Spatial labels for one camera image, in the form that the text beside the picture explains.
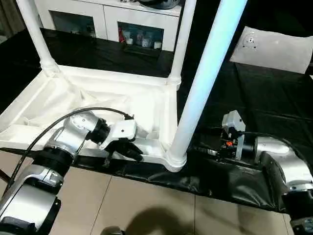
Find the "red component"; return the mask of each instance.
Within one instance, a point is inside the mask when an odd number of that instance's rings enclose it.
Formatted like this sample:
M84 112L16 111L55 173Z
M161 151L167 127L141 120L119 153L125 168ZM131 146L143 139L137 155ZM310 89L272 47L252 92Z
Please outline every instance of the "red component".
M121 27L118 28L118 39L120 43L126 42Z

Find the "white paper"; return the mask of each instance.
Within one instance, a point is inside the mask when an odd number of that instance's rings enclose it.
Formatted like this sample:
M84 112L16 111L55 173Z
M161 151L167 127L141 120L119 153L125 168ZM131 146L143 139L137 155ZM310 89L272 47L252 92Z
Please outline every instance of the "white paper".
M305 73L312 51L313 36L293 37L245 27L230 61Z

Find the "bottle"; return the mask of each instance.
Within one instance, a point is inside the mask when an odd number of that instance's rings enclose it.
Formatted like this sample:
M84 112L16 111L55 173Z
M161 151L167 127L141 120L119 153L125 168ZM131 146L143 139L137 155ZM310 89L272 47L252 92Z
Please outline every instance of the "bottle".
M143 31L138 30L137 31L137 39L136 39L136 44L141 46L142 45L142 38L143 38Z

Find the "white cabinet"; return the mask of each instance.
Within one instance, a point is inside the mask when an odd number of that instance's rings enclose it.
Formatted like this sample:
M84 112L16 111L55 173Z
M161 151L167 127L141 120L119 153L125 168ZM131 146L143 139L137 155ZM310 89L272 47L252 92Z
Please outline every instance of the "white cabinet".
M103 6L76 0L35 0L44 28L107 39Z
M35 0L44 28L174 51L181 7L157 10L120 0Z

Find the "black tablecloth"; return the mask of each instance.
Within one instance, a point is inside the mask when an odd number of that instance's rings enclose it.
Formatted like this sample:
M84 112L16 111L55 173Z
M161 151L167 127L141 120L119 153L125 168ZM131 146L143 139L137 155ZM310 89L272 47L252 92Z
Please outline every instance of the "black tablecloth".
M159 57L125 53L122 45L100 39L44 30L52 56L61 65L135 72L166 77L173 54ZM195 69L190 54L184 63L182 85L178 91L180 117ZM0 108L3 111L40 71L39 58L27 31L0 45L2 84ZM290 140L313 166L313 81L308 75L224 62L199 121L198 131L220 126L224 114L238 110L247 130L276 134ZM77 167L89 168L164 187L215 197L226 201L283 212L279 195L261 169L219 163L207 156L188 153L187 164L178 173L163 166L79 157Z

